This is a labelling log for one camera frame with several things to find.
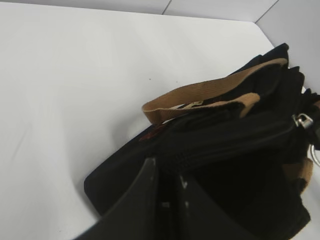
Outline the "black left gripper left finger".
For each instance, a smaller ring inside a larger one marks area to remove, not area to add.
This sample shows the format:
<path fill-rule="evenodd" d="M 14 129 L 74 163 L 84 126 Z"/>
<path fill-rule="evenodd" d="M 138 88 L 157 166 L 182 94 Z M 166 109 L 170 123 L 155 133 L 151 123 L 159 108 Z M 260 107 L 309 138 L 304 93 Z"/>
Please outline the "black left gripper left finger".
<path fill-rule="evenodd" d="M 129 189 L 78 240 L 153 240 L 155 238 L 158 166 L 147 158 Z"/>

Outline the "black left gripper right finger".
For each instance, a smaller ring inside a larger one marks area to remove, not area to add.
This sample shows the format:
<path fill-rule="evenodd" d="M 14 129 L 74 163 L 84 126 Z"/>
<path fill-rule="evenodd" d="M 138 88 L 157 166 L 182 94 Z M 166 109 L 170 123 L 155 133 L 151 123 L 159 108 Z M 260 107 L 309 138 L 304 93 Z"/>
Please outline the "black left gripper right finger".
<path fill-rule="evenodd" d="M 177 222 L 180 240 L 249 240 L 190 175 L 177 177 Z"/>

